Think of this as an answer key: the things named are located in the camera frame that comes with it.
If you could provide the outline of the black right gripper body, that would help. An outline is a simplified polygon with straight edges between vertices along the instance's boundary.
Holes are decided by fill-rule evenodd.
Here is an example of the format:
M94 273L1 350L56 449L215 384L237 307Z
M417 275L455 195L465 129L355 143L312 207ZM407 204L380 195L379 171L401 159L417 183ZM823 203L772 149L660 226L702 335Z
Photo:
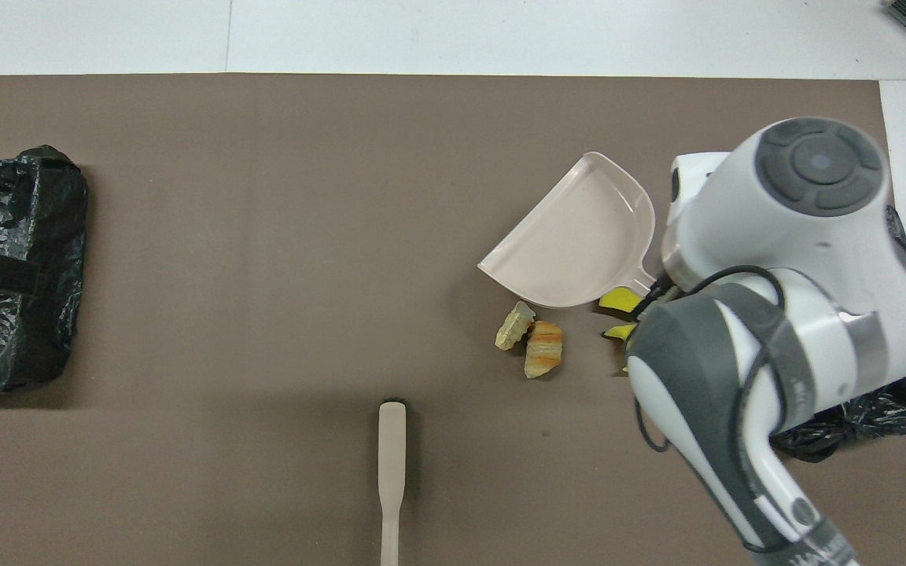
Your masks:
M650 289L639 301L633 311L632 316L637 322L640 319L643 319L643 315L650 309L652 306L663 304L669 300L673 300L673 297L677 296L677 285L670 278L669 273L662 271L659 273L657 279L654 283L651 284Z

